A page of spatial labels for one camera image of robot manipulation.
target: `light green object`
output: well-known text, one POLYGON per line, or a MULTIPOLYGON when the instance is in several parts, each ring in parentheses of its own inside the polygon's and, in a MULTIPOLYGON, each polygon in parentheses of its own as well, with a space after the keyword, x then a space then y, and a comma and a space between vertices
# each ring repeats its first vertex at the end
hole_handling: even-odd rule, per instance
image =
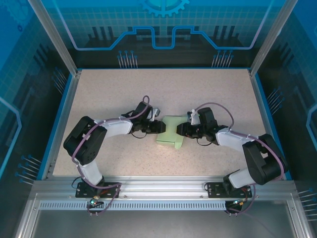
POLYGON ((179 124, 187 122, 187 116, 165 116, 162 121, 166 125, 166 131, 158 134, 157 143, 179 149, 183 144, 184 137, 176 134, 176 128, 179 124))

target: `metal plate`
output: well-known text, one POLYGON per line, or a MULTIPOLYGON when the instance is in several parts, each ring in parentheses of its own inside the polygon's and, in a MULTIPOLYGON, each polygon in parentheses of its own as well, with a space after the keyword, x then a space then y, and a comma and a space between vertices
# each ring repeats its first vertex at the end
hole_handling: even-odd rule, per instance
MULTIPOLYGON (((244 186, 241 189, 250 189, 249 186, 244 186)), ((205 190, 208 192, 209 198, 245 198, 246 194, 243 191, 237 190, 228 196, 221 182, 207 182, 205 184, 205 190)), ((252 197, 251 190, 247 192, 247 197, 252 197)))
MULTIPOLYGON (((114 185, 117 182, 106 182, 105 184, 107 186, 114 185)), ((117 187, 109 188, 107 189, 107 192, 102 194, 101 198, 113 198, 115 192, 117 190, 117 187)), ((91 187, 87 185, 84 182, 79 182, 77 184, 76 194, 75 197, 77 198, 93 198, 97 195, 97 189, 91 190, 91 187)))

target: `blue wall panel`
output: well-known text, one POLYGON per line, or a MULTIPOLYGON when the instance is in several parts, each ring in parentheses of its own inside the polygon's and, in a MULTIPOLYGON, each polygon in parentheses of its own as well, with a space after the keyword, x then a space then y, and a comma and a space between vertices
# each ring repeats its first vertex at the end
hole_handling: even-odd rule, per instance
POLYGON ((135 67, 125 50, 138 67, 249 67, 283 3, 44 1, 77 66, 101 68, 135 67))
POLYGON ((292 177, 317 188, 316 9, 315 1, 298 1, 259 76, 292 177))
POLYGON ((68 75, 28 2, 0 0, 0 237, 15 235, 37 175, 21 158, 41 162, 68 75))

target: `blue trim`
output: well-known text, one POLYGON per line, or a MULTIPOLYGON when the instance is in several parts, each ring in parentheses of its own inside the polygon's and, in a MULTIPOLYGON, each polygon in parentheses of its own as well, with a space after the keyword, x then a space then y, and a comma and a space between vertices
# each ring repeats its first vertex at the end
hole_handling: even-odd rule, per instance
POLYGON ((317 104, 313 105, 309 111, 308 111, 308 115, 307 115, 307 120, 306 120, 306 128, 307 131, 309 133, 309 136, 312 139, 312 142, 315 146, 315 149, 317 150, 317 140, 315 138, 315 135, 313 133, 313 130, 311 129, 311 120, 312 120, 312 114, 317 110, 317 104))
POLYGON ((57 13, 65 27, 65 30, 74 46, 74 48, 78 51, 111 51, 126 35, 137 35, 137 30, 150 30, 151 31, 151 36, 152 36, 152 47, 156 50, 171 50, 175 47, 175 42, 176 42, 176 30, 178 29, 190 29, 190 34, 198 34, 198 35, 202 35, 209 44, 211 44, 216 50, 250 50, 253 48, 260 32, 261 32, 261 29, 266 21, 266 18, 273 6, 273 3, 274 3, 275 0, 271 0, 266 12, 265 12, 265 15, 259 25, 259 28, 251 42, 251 45, 248 46, 248 47, 220 47, 220 46, 217 46, 215 44, 215 42, 213 42, 211 40, 211 38, 206 34, 206 32, 204 31, 197 31, 195 30, 195 26, 193 25, 182 25, 182 26, 174 26, 173 29, 172 29, 172 35, 171 35, 171 45, 170 46, 156 46, 156 38, 155 38, 155 30, 152 26, 132 26, 132 31, 126 31, 126 32, 123 32, 114 42, 113 44, 110 46, 110 47, 99 47, 99 48, 80 48, 76 45, 75 43, 75 40, 66 24, 66 21, 62 15, 62 13, 60 12, 60 9, 57 5, 57 2, 56 0, 53 0, 53 3, 54 3, 54 6, 57 10, 57 13))
MULTIPOLYGON (((215 67, 171 67, 171 68, 138 68, 138 69, 250 69, 249 67, 231 67, 231 68, 215 68, 215 67)), ((88 69, 136 69, 136 68, 79 68, 78 70, 88 69)))
POLYGON ((1 165, 1 168, 0 168, 0 179, 1 179, 2 174, 3 174, 3 172, 4 172, 4 169, 5 169, 5 167, 6 167, 7 163, 8 163, 8 160, 9 160, 9 158, 10 158, 10 156, 11 156, 11 153, 12 153, 12 151, 13 151, 13 148, 14 148, 14 146, 15 146, 15 143, 16 143, 16 141, 17 141, 17 139, 18 139, 18 136, 19 136, 19 134, 20 134, 20 131, 21 131, 21 129, 22 129, 22 122, 21 122, 21 116, 20 116, 19 111, 18 111, 13 105, 11 105, 10 103, 8 103, 8 102, 7 102, 4 98, 2 98, 2 97, 0 97, 0 103, 3 103, 7 108, 9 108, 10 111, 12 111, 12 112, 15 114, 16 120, 17 120, 17 122, 18 122, 18 128, 16 129, 16 132, 15 132, 15 134, 14 134, 14 137, 13 137, 11 143, 10 143, 9 149, 8 149, 6 155, 5 155, 5 158, 4 158, 3 163, 2 163, 2 165, 1 165))
MULTIPOLYGON (((280 142, 280 140, 278 138, 278 135, 277 135, 277 131, 276 131, 276 127, 275 127, 275 124, 274 124, 274 121, 273 121, 273 117, 272 117, 272 114, 271 114, 271 112, 269 110, 268 103, 267 103, 267 100, 266 100, 266 97, 265 97, 265 94, 264 94, 264 90, 262 88, 262 84, 261 84, 261 81, 260 81, 258 73, 256 73, 256 82, 257 82, 257 85, 259 87, 261 98, 262 98, 262 101, 263 101, 263 104, 264 104, 264 108, 265 108, 265 111, 266 111, 266 114, 267 114, 268 123, 269 123, 269 125, 270 125, 270 127, 272 129, 274 140, 275 140, 278 148, 281 150, 283 156, 285 157, 283 149, 282 149, 281 142, 280 142)), ((289 171, 285 173, 285 176, 286 176, 287 180, 292 180, 292 177, 291 177, 291 174, 289 173, 289 171)))
POLYGON ((43 176, 43 173, 45 171, 45 166, 46 166, 46 163, 47 163, 47 161, 49 159, 49 153, 50 153, 50 150, 51 150, 51 147, 52 147, 52 144, 53 144, 53 140, 54 140, 54 137, 55 137, 55 134, 56 134, 56 131, 57 131, 57 125, 59 123, 61 112, 62 112, 62 110, 64 108, 64 105, 65 105, 65 101, 66 101, 66 97, 67 97, 67 94, 68 94, 70 83, 72 81, 72 77, 73 77, 73 75, 69 74, 69 77, 68 77, 68 80, 67 80, 67 84, 66 84, 63 96, 61 98, 56 117, 55 117, 55 121, 54 121, 54 124, 53 124, 51 135, 50 135, 50 138, 49 138, 49 141, 48 141, 48 145, 46 146, 45 153, 44 153, 44 156, 43 156, 43 160, 42 160, 42 163, 41 163, 41 166, 40 166, 40 170, 39 170, 38 176, 36 178, 37 180, 41 180, 41 178, 43 176))

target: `table surface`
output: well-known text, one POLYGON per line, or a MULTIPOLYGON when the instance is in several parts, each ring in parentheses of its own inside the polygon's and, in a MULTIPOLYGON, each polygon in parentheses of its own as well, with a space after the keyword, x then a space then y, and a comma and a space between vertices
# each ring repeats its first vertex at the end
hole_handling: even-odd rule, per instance
MULTIPOLYGON (((85 69, 82 70, 63 141, 79 119, 118 117, 136 108, 144 95, 163 116, 185 115, 205 102, 226 106, 236 131, 264 134, 264 125, 246 69, 85 69)), ((218 124, 230 125, 229 115, 211 105, 218 124)), ((96 157, 104 176, 217 176, 246 167, 244 155, 224 146, 200 146, 184 138, 179 150, 158 145, 157 135, 108 138, 96 157)), ((78 172, 62 144, 54 176, 78 172)))

